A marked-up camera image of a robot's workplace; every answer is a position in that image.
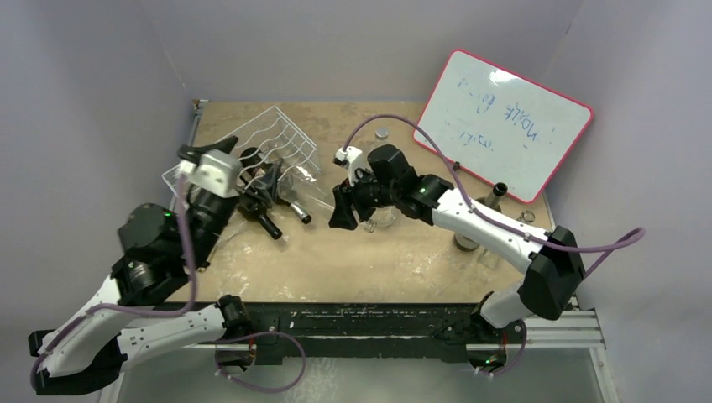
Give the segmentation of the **dark green wine bottle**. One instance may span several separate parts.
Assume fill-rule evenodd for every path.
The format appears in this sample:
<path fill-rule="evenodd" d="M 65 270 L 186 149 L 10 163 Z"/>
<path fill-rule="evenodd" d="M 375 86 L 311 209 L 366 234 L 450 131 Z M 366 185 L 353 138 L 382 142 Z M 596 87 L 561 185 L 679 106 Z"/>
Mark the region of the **dark green wine bottle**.
<path fill-rule="evenodd" d="M 238 196 L 238 212 L 248 221 L 257 222 L 272 239 L 282 237 L 282 231 L 271 220 L 268 209 L 271 202 L 255 191 L 246 191 Z"/>

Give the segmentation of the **olive wine bottle beige label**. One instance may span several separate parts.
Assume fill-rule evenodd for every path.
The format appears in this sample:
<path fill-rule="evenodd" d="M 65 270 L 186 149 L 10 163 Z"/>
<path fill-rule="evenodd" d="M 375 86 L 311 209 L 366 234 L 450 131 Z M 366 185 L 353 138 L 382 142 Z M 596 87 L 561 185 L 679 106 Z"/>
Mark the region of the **olive wine bottle beige label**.
<path fill-rule="evenodd" d="M 249 147 L 242 151 L 239 159 L 241 160 L 244 168 L 245 160 L 282 160 L 281 157 L 268 157 L 264 152 L 256 147 Z M 311 214 L 301 204 L 297 192 L 293 187 L 292 180 L 285 175 L 283 168 L 282 175 L 278 181 L 276 205 L 289 207 L 303 224 L 309 224 L 312 221 Z"/>

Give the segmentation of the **round clear bottle silver cap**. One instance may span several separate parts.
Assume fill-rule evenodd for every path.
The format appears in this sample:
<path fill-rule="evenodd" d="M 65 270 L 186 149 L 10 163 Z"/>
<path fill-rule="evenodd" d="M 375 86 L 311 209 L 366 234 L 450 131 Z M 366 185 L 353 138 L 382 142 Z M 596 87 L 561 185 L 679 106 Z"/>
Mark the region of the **round clear bottle silver cap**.
<path fill-rule="evenodd" d="M 365 223 L 366 230 L 372 233 L 376 229 L 391 226 L 397 219 L 397 213 L 398 210 L 393 206 L 377 208 Z"/>

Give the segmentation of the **tall clear bottle silver cap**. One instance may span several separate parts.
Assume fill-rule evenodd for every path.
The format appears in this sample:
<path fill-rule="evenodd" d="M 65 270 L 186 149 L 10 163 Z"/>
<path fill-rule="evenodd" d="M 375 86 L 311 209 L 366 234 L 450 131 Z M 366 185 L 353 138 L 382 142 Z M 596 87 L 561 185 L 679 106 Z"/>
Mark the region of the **tall clear bottle silver cap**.
<path fill-rule="evenodd" d="M 373 149 L 389 143 L 390 130 L 387 127 L 379 127 L 374 131 Z"/>

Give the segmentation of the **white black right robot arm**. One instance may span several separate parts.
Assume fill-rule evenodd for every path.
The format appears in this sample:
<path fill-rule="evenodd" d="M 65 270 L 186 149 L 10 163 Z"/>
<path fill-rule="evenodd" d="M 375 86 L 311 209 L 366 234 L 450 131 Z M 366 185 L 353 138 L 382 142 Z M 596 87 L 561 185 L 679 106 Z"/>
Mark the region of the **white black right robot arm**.
<path fill-rule="evenodd" d="M 556 321 L 584 279 L 577 240 L 568 228 L 536 228 L 482 204 L 472 212 L 453 184 L 436 175 L 397 182 L 367 174 L 355 184 L 342 181 L 332 193 L 332 228 L 354 230 L 376 209 L 395 207 L 408 218 L 463 235 L 519 270 L 520 282 L 479 303 L 471 329 L 481 341 L 494 340 L 505 326 L 526 317 Z"/>

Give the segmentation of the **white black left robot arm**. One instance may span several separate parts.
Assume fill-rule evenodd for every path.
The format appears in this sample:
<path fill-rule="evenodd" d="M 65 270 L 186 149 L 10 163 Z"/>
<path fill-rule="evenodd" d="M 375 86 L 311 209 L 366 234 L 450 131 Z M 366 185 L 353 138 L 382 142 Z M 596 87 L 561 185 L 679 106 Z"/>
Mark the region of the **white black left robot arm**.
<path fill-rule="evenodd" d="M 236 296 L 196 307 L 197 272 L 236 210 L 238 140 L 184 145 L 176 177 L 196 191 L 175 210 L 136 207 L 118 230 L 123 251 L 91 299 L 65 324 L 29 336 L 37 395 L 87 395 L 155 357 L 204 342 L 241 343 L 253 330 Z"/>

